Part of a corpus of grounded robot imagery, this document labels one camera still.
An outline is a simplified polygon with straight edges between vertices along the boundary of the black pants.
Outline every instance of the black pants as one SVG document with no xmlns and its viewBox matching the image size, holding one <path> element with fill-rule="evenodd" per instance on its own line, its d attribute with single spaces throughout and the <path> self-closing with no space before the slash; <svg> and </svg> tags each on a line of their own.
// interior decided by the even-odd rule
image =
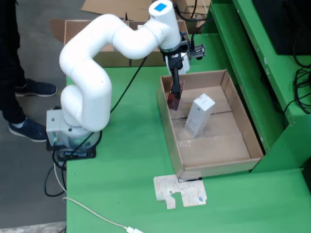
<svg viewBox="0 0 311 233">
<path fill-rule="evenodd" d="M 24 86 L 26 80 L 17 54 L 15 7 L 15 0 L 0 0 L 0 110 L 7 121 L 21 123 L 26 116 L 16 100 L 15 86 Z"/>
</svg>

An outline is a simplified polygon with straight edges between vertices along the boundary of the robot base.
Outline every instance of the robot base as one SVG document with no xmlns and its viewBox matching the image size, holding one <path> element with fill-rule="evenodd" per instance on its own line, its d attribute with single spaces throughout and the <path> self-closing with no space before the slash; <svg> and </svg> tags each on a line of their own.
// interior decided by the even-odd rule
<svg viewBox="0 0 311 233">
<path fill-rule="evenodd" d="M 67 124 L 63 111 L 57 109 L 47 112 L 47 136 L 46 149 L 54 151 L 58 161 L 64 161 L 65 158 L 70 160 L 95 158 L 96 146 L 102 138 L 102 133 L 92 133 L 81 127 Z"/>
</svg>

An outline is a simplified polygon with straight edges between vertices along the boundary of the white paper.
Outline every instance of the white paper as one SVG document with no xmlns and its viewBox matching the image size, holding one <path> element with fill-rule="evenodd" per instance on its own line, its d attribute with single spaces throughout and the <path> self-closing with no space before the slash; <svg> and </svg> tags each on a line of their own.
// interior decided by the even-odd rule
<svg viewBox="0 0 311 233">
<path fill-rule="evenodd" d="M 168 209 L 176 207 L 173 193 L 181 193 L 184 207 L 205 205 L 207 196 L 203 181 L 187 181 L 179 183 L 175 175 L 154 177 L 155 194 L 158 201 L 166 201 Z"/>
</svg>

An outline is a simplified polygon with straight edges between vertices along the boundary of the blue shoe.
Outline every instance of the blue shoe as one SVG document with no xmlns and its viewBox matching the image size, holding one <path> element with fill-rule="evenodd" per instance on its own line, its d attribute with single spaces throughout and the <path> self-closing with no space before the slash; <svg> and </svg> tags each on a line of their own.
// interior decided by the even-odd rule
<svg viewBox="0 0 311 233">
<path fill-rule="evenodd" d="M 22 87 L 15 88 L 15 96 L 40 96 L 50 97 L 57 93 L 57 87 L 50 83 L 36 82 L 31 79 L 26 79 L 26 84 Z"/>
<path fill-rule="evenodd" d="M 12 123 L 9 123 L 9 130 L 12 134 L 26 137 L 33 142 L 46 142 L 46 128 L 30 119 L 26 119 L 21 128 L 15 127 Z"/>
</svg>

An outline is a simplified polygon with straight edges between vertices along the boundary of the concrete floor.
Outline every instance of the concrete floor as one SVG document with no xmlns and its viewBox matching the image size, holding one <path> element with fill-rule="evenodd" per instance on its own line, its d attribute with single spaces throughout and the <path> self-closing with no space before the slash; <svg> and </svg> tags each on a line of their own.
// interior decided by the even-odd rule
<svg viewBox="0 0 311 233">
<path fill-rule="evenodd" d="M 84 0 L 17 1 L 19 57 L 26 77 L 63 89 L 65 75 L 58 64 L 63 45 L 53 38 L 49 19 L 93 19 L 97 15 L 81 11 Z M 29 118 L 45 124 L 46 111 L 60 104 L 60 96 L 26 97 L 19 102 Z M 66 220 L 61 198 L 48 198 L 43 193 L 43 181 L 51 166 L 51 153 L 45 144 L 10 134 L 0 115 L 0 229 Z M 53 175 L 48 190 L 60 191 Z"/>
</svg>

